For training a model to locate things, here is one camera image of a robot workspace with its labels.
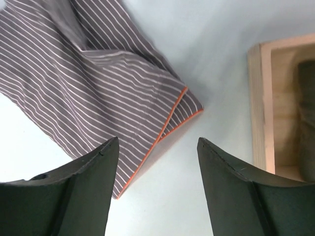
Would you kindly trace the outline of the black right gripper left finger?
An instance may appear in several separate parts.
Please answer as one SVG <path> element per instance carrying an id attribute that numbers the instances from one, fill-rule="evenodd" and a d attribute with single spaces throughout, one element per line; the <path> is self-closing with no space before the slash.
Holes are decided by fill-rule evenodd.
<path id="1" fill-rule="evenodd" d="M 102 236 L 119 159 L 114 137 L 30 180 L 0 185 L 3 236 Z"/>

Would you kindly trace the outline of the grey striped underwear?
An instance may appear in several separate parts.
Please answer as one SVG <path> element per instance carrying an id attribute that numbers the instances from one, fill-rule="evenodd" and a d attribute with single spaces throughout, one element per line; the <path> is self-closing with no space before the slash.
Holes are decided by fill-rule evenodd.
<path id="1" fill-rule="evenodd" d="M 71 158 L 112 137 L 119 198 L 164 137 L 203 110 L 120 0 L 8 0 L 0 91 Z"/>

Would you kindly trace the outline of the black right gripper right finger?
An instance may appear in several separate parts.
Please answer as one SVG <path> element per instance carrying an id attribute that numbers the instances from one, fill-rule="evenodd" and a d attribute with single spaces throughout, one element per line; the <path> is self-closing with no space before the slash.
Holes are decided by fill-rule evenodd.
<path id="1" fill-rule="evenodd" d="M 314 184 L 268 173 L 205 138 L 197 153 L 214 235 L 314 235 Z"/>

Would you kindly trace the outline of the brown underwear beige waistband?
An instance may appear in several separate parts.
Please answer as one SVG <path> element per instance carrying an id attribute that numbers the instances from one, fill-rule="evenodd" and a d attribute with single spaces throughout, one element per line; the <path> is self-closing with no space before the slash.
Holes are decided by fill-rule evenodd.
<path id="1" fill-rule="evenodd" d="M 304 181 L 315 181 L 315 61 L 298 64 L 300 146 L 299 169 Z"/>

